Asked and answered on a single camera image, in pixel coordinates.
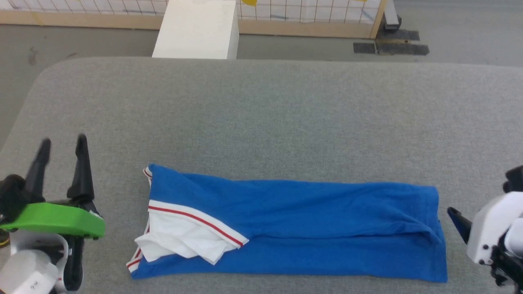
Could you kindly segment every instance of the yellow object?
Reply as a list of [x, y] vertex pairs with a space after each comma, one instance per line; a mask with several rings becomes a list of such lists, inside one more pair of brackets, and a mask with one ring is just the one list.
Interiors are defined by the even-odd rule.
[[251, 6], [256, 6], [257, 0], [242, 0], [243, 3]]

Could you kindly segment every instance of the gray table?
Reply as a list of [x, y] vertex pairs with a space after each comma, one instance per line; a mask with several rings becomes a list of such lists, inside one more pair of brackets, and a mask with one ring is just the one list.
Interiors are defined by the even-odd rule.
[[[50, 137], [44, 195], [64, 198], [76, 136], [87, 134], [107, 236], [87, 242], [84, 293], [498, 293], [489, 269], [466, 257], [445, 211], [473, 216], [502, 192], [504, 172], [523, 164], [522, 81], [521, 69], [450, 64], [67, 61], [36, 80], [0, 153], [0, 176], [25, 174]], [[125, 263], [147, 220], [148, 163], [232, 179], [434, 185], [449, 282], [226, 274], [133, 281]], [[7, 250], [0, 254], [5, 260]]]

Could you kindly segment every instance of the metal grid panel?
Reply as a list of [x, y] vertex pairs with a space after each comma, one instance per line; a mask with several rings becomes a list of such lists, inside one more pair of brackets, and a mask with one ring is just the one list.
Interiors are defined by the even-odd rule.
[[[381, 0], [236, 0], [239, 19], [373, 24]], [[158, 15], [168, 0], [0, 0], [0, 10]]]

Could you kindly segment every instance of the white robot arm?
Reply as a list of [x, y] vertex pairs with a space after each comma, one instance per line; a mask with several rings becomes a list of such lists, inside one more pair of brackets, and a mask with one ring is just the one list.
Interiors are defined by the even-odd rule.
[[87, 138], [76, 144], [76, 168], [67, 199], [42, 195], [51, 141], [42, 142], [26, 178], [0, 180], [0, 229], [9, 232], [11, 257], [0, 270], [0, 294], [59, 294], [77, 291], [83, 280], [85, 239], [105, 234], [93, 203]]
[[467, 256], [491, 267], [498, 286], [514, 284], [523, 293], [523, 166], [506, 173], [504, 195], [484, 206], [469, 221], [449, 207], [448, 214], [467, 244]]

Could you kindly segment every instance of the red stripe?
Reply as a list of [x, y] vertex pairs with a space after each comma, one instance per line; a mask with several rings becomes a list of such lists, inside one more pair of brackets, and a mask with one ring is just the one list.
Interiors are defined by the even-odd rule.
[[172, 210], [172, 209], [166, 209], [166, 208], [160, 208], [160, 207], [154, 207], [154, 206], [150, 206], [149, 205], [149, 209], [152, 209], [152, 210], [159, 210], [159, 211], [165, 211], [165, 212], [170, 212], [170, 213], [175, 213], [175, 214], [181, 214], [183, 216], [187, 216], [187, 217], [190, 217], [190, 218], [193, 218], [199, 222], [202, 222], [208, 226], [210, 226], [211, 228], [217, 230], [218, 232], [220, 232], [220, 234], [226, 236], [227, 238], [231, 239], [231, 241], [233, 241], [234, 243], [238, 244], [240, 247], [243, 246], [243, 243], [236, 240], [235, 238], [231, 237], [230, 235], [228, 235], [227, 233], [225, 233], [224, 231], [220, 230], [218, 227], [216, 227], [214, 224], [204, 220], [204, 219], [200, 219], [199, 217], [196, 217], [196, 216], [193, 216], [192, 214], [188, 214], [186, 212], [183, 212], [183, 211], [178, 211], [178, 210]]
[[132, 263], [128, 264], [127, 268], [130, 268], [132, 265], [139, 263], [140, 260], [142, 260], [142, 259], [137, 259], [137, 260], [133, 261]]

